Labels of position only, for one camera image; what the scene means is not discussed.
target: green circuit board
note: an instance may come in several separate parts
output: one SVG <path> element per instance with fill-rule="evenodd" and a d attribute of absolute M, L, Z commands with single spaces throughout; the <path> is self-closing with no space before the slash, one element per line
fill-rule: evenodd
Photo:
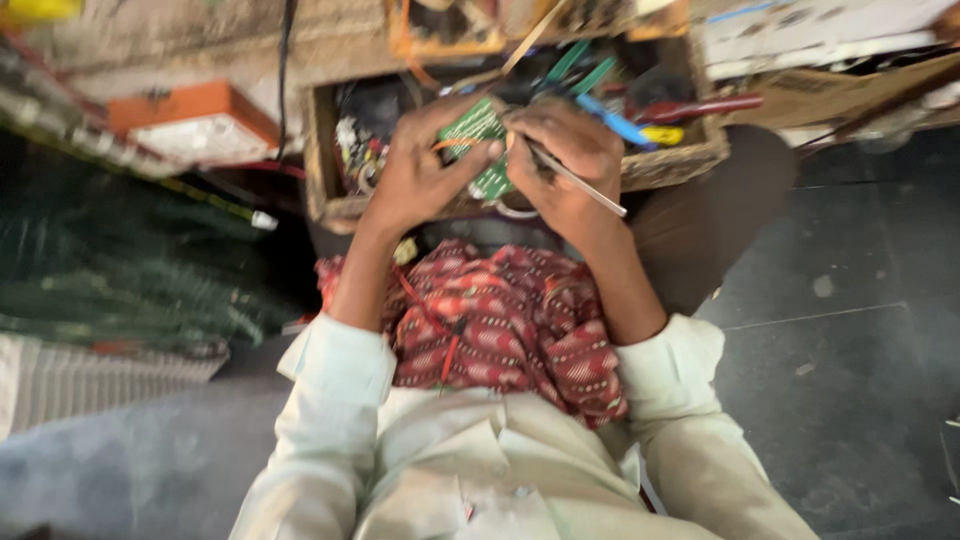
<path fill-rule="evenodd" d="M 499 139 L 506 141 L 507 129 L 500 122 L 500 115 L 493 106 L 493 100 L 485 97 L 468 110 L 456 122 L 440 130 L 438 140 L 455 138 Z M 462 158 L 470 149 L 469 144 L 455 144 L 447 148 L 454 160 Z M 470 194 L 477 199 L 495 201 L 514 189 L 507 178 L 507 157 L 504 155 L 470 183 Z"/>

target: orange wire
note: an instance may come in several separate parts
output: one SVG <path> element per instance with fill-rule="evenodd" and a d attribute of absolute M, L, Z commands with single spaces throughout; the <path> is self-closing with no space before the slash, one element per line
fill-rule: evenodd
<path fill-rule="evenodd" d="M 414 77 L 416 77 L 418 81 L 420 81 L 421 85 L 424 85 L 431 90 L 439 90 L 440 88 L 444 87 L 444 85 L 440 84 L 440 81 L 430 77 L 430 74 L 423 70 L 423 66 L 420 65 L 417 59 L 410 56 L 407 57 L 406 60 L 407 67 L 410 68 L 410 72 L 414 74 Z"/>
<path fill-rule="evenodd" d="M 451 139 L 448 139 L 448 140 L 442 140 L 442 141 L 438 142 L 437 144 L 434 144 L 433 147 L 430 148 L 430 150 L 433 150 L 433 151 L 436 152 L 437 150 L 440 150 L 441 148 L 446 148 L 446 147 L 448 147 L 448 146 L 460 146 L 460 145 L 463 145 L 463 144 L 468 144 L 468 145 L 470 145 L 470 146 L 473 146 L 474 144 L 480 144 L 480 143 L 483 142 L 483 141 L 484 141 L 484 139 L 482 139 L 482 138 L 475 138 L 475 137 L 451 138 Z"/>
<path fill-rule="evenodd" d="M 439 90 L 444 87 L 440 84 L 440 81 L 430 77 L 423 66 L 420 65 L 420 62 L 413 56 L 413 43 L 410 42 L 410 0 L 403 0 L 400 4 L 400 49 L 406 49 L 407 67 L 410 68 L 410 72 L 422 85 L 431 90 Z"/>

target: shirt sleeve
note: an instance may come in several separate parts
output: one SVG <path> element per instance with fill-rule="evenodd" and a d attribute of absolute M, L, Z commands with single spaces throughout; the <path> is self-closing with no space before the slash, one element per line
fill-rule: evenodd
<path fill-rule="evenodd" d="M 298 336 L 278 367 L 297 382 L 276 419 L 276 449 L 231 539 L 350 537 L 395 369 L 381 335 L 326 315 Z"/>
<path fill-rule="evenodd" d="M 722 411 L 713 375 L 723 345 L 712 324 L 677 314 L 657 336 L 617 349 L 630 430 L 651 484 L 671 517 L 721 538 L 814 540 Z"/>

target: hand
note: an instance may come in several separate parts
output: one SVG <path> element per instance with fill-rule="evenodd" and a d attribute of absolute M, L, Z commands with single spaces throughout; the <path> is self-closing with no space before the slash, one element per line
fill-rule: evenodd
<path fill-rule="evenodd" d="M 549 99 L 508 114 L 507 176 L 540 212 L 551 229 L 581 253 L 623 222 L 582 189 L 559 174 L 544 177 L 534 165 L 524 137 L 542 144 L 571 172 L 610 200 L 620 200 L 623 140 L 564 100 Z"/>
<path fill-rule="evenodd" d="M 396 124 L 387 164 L 364 219 L 397 235 L 437 215 L 471 180 L 503 155 L 500 141 L 475 145 L 443 167 L 430 148 L 437 132 L 455 122 L 484 96 L 445 97 L 404 114 Z"/>

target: red patterned cloth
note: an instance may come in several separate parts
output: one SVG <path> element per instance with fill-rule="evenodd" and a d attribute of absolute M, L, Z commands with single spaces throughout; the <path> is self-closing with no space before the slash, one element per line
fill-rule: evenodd
<path fill-rule="evenodd" d="M 317 262 L 324 308 L 343 263 Z M 395 269 L 383 329 L 397 357 L 394 386 L 536 392 L 590 429 L 627 413 L 593 278 L 548 250 L 506 246 L 479 258 L 446 240 L 405 278 Z"/>

